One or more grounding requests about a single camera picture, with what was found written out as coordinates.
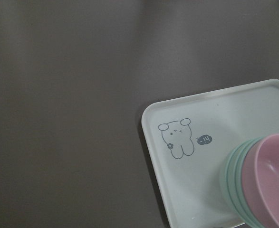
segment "gray table surface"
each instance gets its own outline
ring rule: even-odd
[[[0,227],[169,227],[144,109],[270,78],[279,0],[0,1]]]

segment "white tray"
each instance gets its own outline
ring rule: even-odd
[[[236,227],[220,166],[238,144],[279,133],[279,80],[154,103],[142,127],[171,228]]]

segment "flower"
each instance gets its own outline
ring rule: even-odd
[[[168,147],[169,149],[173,149],[173,144],[172,144],[172,143],[169,143],[169,144],[167,144],[167,147]]]

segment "bear drawing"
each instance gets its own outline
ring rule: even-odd
[[[194,152],[190,122],[190,119],[185,118],[158,126],[158,129],[162,132],[164,142],[176,159],[181,159],[183,155],[190,156]]]

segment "pink bowl rim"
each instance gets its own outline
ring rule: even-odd
[[[264,207],[266,208],[268,214],[271,216],[273,221],[279,226],[278,220],[273,216],[270,208],[268,207],[268,205],[266,203],[266,200],[265,200],[264,195],[263,195],[262,190],[261,190],[261,186],[260,186],[260,182],[259,182],[259,176],[258,176],[258,157],[259,157],[259,154],[260,154],[260,149],[261,149],[262,145],[267,140],[269,140],[272,137],[277,137],[277,136],[279,136],[279,133],[271,134],[271,135],[268,135],[265,138],[261,139],[260,142],[258,142],[258,147],[257,147],[257,149],[255,151],[255,154],[254,154],[254,178],[255,178],[255,182],[256,182],[257,187],[258,187],[258,192],[259,192],[259,195],[262,199],[262,203],[263,203]]]

